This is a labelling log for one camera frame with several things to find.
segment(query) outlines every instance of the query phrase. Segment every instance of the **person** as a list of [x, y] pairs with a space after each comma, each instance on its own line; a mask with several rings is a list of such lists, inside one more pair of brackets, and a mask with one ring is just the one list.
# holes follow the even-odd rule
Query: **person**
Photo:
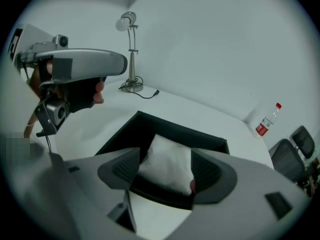
[[[48, 73], [50, 75], [52, 75], [52, 60], [49, 60], [47, 62], [46, 69], [47, 69]], [[33, 90], [33, 92], [41, 99], [42, 98], [42, 93], [41, 93], [41, 90], [39, 88], [40, 83], [41, 83], [41, 81], [40, 81], [39, 68], [36, 66], [34, 68], [34, 71], [33, 71], [32, 75], [31, 75], [30, 79], [28, 80], [28, 85]], [[104, 99], [103, 99], [102, 94], [101, 94], [101, 92], [103, 91], [104, 87], [105, 87], [105, 83], [103, 81], [100, 81], [95, 86], [96, 93], [93, 95], [94, 104], [102, 104], [102, 103], [104, 103]], [[55, 89], [53, 90], [53, 92], [56, 93], [59, 98], [63, 97], [63, 92], [62, 92], [62, 90], [61, 90], [61, 88], [59, 86], [56, 86]], [[33, 127], [36, 124], [36, 121], [37, 121], [36, 114], [33, 113], [31, 118], [29, 119], [29, 121], [27, 123], [27, 126], [26, 126], [26, 128], [24, 130], [24, 133], [23, 133], [23, 136], [25, 138], [30, 138], [32, 130], [33, 130]]]

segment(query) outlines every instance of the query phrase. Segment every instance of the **black chair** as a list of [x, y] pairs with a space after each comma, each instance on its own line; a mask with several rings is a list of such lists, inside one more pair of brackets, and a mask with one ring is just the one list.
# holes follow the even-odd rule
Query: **black chair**
[[287, 139], [282, 139], [279, 142], [271, 160], [274, 169], [292, 182], [298, 181], [305, 173], [304, 162]]
[[299, 150], [306, 159], [309, 159], [315, 151], [315, 142], [304, 126], [300, 126], [291, 136]]

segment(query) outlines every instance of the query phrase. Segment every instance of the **desk lamp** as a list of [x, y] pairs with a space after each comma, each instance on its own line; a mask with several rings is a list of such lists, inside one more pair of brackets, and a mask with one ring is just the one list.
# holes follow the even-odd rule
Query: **desk lamp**
[[[137, 15], [133, 11], [128, 11], [122, 14], [121, 18], [115, 23], [115, 28], [118, 31], [128, 31], [129, 36], [129, 52], [130, 52], [130, 62], [129, 62], [129, 78], [121, 85], [120, 89], [126, 93], [138, 93], [143, 90], [143, 82], [139, 82], [135, 72], [135, 53], [138, 54], [136, 49], [136, 29], [135, 25]], [[131, 49], [131, 35], [130, 31], [133, 32], [133, 49]]]

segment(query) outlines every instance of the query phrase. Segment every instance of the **red bottle label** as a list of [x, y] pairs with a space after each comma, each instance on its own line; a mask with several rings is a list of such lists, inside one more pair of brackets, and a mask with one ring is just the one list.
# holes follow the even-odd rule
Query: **red bottle label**
[[260, 123], [257, 128], [255, 128], [256, 132], [260, 135], [263, 136], [266, 134], [266, 132], [269, 130], [266, 128], [262, 123]]

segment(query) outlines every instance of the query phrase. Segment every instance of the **lamp base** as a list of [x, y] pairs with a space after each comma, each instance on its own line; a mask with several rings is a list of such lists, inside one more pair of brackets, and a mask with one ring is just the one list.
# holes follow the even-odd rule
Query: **lamp base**
[[123, 87], [125, 85], [128, 85], [128, 82], [124, 82], [123, 84], [121, 84], [121, 90], [125, 93], [138, 93], [144, 89], [143, 83], [138, 81], [126, 87]]

